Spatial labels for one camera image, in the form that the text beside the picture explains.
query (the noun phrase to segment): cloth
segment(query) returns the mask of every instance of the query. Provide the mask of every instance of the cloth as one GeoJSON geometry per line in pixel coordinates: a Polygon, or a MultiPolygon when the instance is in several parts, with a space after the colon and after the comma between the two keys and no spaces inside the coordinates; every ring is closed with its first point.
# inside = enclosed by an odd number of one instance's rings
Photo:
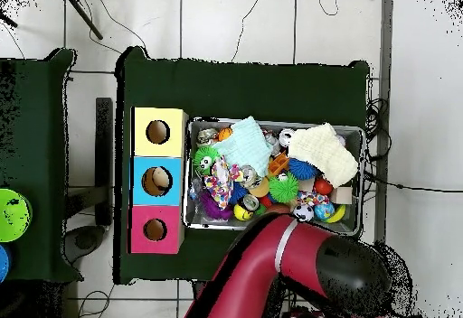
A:
{"type": "Polygon", "coordinates": [[[221,210],[224,210],[232,196],[233,182],[242,181],[243,174],[238,165],[230,170],[224,156],[217,157],[211,169],[210,176],[204,176],[204,184],[221,210]]]}
{"type": "Polygon", "coordinates": [[[250,165],[260,177],[267,176],[273,145],[265,137],[253,117],[247,117],[231,126],[233,133],[213,145],[229,164],[250,165]]]}
{"type": "Polygon", "coordinates": [[[357,173],[357,162],[336,137],[328,123],[309,129],[298,129],[291,137],[288,157],[311,163],[334,188],[337,188],[357,173]]]}

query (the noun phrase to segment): white towel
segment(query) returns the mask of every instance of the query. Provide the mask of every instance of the white towel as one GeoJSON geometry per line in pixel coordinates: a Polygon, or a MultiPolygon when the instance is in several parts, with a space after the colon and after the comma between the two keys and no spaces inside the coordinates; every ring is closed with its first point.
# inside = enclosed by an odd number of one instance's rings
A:
{"type": "Polygon", "coordinates": [[[358,163],[336,137],[328,123],[309,129],[298,129],[291,137],[288,157],[308,162],[318,168],[337,188],[357,173],[358,163]]]}

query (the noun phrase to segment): light blue cloth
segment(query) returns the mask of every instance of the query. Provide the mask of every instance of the light blue cloth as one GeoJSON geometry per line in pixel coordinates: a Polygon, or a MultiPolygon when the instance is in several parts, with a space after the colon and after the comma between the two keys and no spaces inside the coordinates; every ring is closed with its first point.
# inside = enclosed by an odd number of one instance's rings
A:
{"type": "Polygon", "coordinates": [[[231,129],[233,133],[213,148],[225,156],[227,164],[250,165],[260,177],[266,176],[273,146],[265,140],[259,124],[248,117],[233,124],[231,129]]]}

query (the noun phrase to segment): hole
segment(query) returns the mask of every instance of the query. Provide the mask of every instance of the hole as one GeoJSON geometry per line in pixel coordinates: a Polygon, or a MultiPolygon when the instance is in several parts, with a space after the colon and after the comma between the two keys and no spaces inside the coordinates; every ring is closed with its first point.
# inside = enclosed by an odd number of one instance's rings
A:
{"type": "Polygon", "coordinates": [[[146,170],[141,185],[151,196],[164,196],[172,187],[172,175],[165,167],[155,166],[146,170]]]}
{"type": "Polygon", "coordinates": [[[146,127],[146,138],[153,144],[161,145],[169,139],[169,136],[170,129],[165,121],[151,121],[146,127]]]}
{"type": "Polygon", "coordinates": [[[151,241],[160,241],[167,234],[167,226],[160,219],[152,219],[143,227],[143,233],[151,241]]]}

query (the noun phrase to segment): blue ball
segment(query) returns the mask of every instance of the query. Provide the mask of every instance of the blue ball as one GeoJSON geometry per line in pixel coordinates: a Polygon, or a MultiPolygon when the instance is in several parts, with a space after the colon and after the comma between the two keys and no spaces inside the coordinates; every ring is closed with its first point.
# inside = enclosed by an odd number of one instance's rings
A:
{"type": "Polygon", "coordinates": [[[335,213],[335,206],[329,202],[328,204],[319,204],[314,207],[314,213],[319,220],[329,219],[335,213]]]}
{"type": "Polygon", "coordinates": [[[289,159],[288,168],[298,180],[308,180],[318,175],[318,169],[314,165],[297,159],[289,159]]]}
{"type": "Polygon", "coordinates": [[[241,197],[244,197],[248,193],[248,190],[240,186],[237,182],[233,182],[233,192],[228,200],[228,203],[235,205],[241,197]]]}

